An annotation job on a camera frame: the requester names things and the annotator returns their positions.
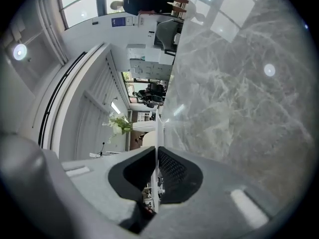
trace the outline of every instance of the marble floor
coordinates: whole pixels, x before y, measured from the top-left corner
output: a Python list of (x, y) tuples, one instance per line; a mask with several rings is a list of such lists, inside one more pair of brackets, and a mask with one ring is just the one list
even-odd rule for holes
[(190, 0), (186, 9), (164, 145), (232, 166), (284, 206), (317, 160), (308, 26), (287, 0)]

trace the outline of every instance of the white flower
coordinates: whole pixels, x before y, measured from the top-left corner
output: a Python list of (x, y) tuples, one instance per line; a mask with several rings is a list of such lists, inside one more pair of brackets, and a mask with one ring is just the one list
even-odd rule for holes
[(114, 134), (121, 134), (122, 133), (122, 129), (117, 124), (113, 125), (112, 128), (113, 128)]

